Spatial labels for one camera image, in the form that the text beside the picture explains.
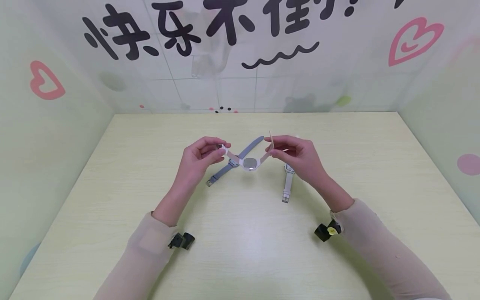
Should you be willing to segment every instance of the wristwatch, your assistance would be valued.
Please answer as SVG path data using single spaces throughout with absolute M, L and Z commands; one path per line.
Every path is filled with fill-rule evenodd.
M 257 146 L 261 141 L 264 140 L 264 137 L 263 136 L 259 136 L 258 138 L 256 138 L 253 142 L 250 143 L 250 145 L 248 145 L 239 155 L 238 157 L 239 158 L 244 158 L 250 151 L 252 151 L 252 149 L 255 148 L 255 146 Z M 225 173 L 227 173 L 228 171 L 230 171 L 231 169 L 233 168 L 236 168 L 238 167 L 240 164 L 232 159 L 229 159 L 228 160 L 228 164 L 226 166 L 224 166 L 220 171 L 218 171 L 215 175 L 213 175 L 212 177 L 210 177 L 210 179 L 206 182 L 206 185 L 207 186 L 212 186 L 212 184 L 215 183 L 215 181 L 219 180 L 220 177 L 222 177 Z
M 233 162 L 239 164 L 245 171 L 255 171 L 258 167 L 270 156 L 270 151 L 274 149 L 272 134 L 270 134 L 270 140 L 272 143 L 266 151 L 266 153 L 261 158 L 240 158 L 239 156 L 233 154 L 226 148 L 224 145 L 217 145 L 218 149 L 222 148 L 225 150 L 225 155 L 230 158 Z
M 290 189 L 292 188 L 292 179 L 295 170 L 288 164 L 285 164 L 285 172 L 287 173 L 287 176 L 285 177 L 285 188 L 283 189 L 282 202 L 288 203 L 290 200 Z

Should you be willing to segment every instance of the watch face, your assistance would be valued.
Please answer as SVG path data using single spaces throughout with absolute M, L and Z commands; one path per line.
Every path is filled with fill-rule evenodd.
M 247 169 L 255 169 L 257 167 L 257 160 L 255 158 L 246 158 L 243 160 L 243 167 Z

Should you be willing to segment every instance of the pink circle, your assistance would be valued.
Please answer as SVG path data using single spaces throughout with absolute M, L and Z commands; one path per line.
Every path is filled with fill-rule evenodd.
M 463 154 L 456 161 L 460 171 L 470 176 L 480 175 L 480 157 L 475 154 Z

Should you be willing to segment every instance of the sleeve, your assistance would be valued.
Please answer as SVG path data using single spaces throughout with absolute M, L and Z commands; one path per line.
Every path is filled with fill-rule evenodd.
M 451 300 L 428 267 L 361 200 L 331 213 L 341 235 L 373 268 L 396 300 Z
M 145 215 L 127 248 L 94 300 L 144 300 L 173 253 L 168 248 L 177 227 Z

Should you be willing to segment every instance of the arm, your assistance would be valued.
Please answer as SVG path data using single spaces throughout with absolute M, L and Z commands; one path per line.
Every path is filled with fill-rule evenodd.
M 206 169 L 224 158 L 216 144 L 227 142 L 204 137 L 185 148 L 175 181 L 156 209 L 147 213 L 127 243 L 127 248 L 104 281 L 94 300 L 147 299 L 173 250 L 168 244 L 177 234 L 177 222 Z
M 341 226 L 341 235 L 372 266 L 395 299 L 451 300 L 435 275 L 388 231 L 377 215 L 364 202 L 352 199 L 327 175 L 311 141 L 291 136 L 273 139 L 275 150 L 271 155 L 289 164 L 301 179 L 317 190 Z

